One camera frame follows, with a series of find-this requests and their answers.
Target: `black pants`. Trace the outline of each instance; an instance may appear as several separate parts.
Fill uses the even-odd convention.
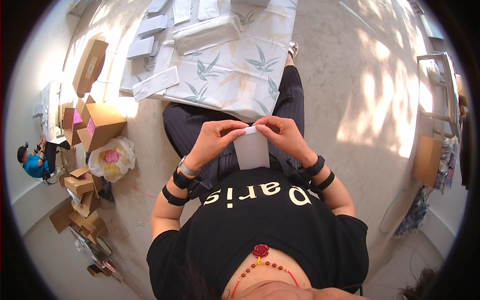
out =
[[[67,141],[63,141],[60,144],[53,144],[50,142],[47,142],[45,144],[45,159],[47,160],[50,174],[53,174],[53,172],[55,172],[55,157],[57,156],[57,147],[70,150],[70,145]]]
[[[279,92],[273,115],[293,119],[303,136],[305,131],[303,88],[297,68],[294,66],[287,66],[283,70]],[[179,157],[190,153],[204,122],[220,120],[238,119],[221,111],[173,102],[169,103],[163,111],[165,133]],[[283,152],[281,155],[294,167],[300,166],[297,159]],[[212,161],[200,170],[201,179],[208,178],[211,165]],[[218,158],[218,180],[239,169],[235,147],[230,143]]]

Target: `black wrist strap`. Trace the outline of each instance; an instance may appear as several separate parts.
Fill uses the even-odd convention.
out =
[[[325,166],[325,159],[321,155],[319,155],[317,162],[313,166],[308,167],[305,170],[311,176],[315,176],[324,168],[324,166]]]
[[[195,178],[187,178],[183,173],[178,173],[177,169],[173,172],[173,183],[181,189],[188,189],[190,191],[193,188],[194,182]]]
[[[168,190],[167,190],[167,185],[165,185],[162,189],[162,193],[167,199],[168,203],[176,205],[176,206],[182,206],[185,205],[189,201],[189,199],[180,199],[175,196],[173,196]]]
[[[334,178],[335,178],[335,174],[332,172],[332,170],[330,170],[330,175],[328,175],[327,179],[325,179],[322,183],[320,183],[317,186],[317,189],[319,191],[323,191],[332,183]]]

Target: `blue shirt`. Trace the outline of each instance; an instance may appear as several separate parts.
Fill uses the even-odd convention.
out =
[[[38,160],[40,156],[38,155],[29,155],[27,161],[24,162],[24,169],[28,175],[36,178],[42,178],[43,170],[47,171],[50,174],[50,169],[48,168],[48,162],[45,159],[41,167],[38,166]]]

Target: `person in blue shirt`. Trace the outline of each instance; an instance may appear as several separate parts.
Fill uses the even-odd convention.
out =
[[[47,138],[43,135],[40,141],[36,144],[36,149],[34,149],[31,154],[27,152],[28,144],[18,148],[18,162],[23,165],[24,170],[28,175],[35,178],[43,178],[45,174],[46,179],[48,179],[50,174],[55,171],[57,146],[67,150],[70,149],[70,145],[67,141],[60,144],[53,144],[47,142]]]

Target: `black cap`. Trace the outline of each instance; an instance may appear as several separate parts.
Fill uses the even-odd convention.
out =
[[[27,152],[27,147],[21,146],[20,148],[18,148],[17,159],[19,163],[23,163],[22,158],[24,157],[25,152]]]

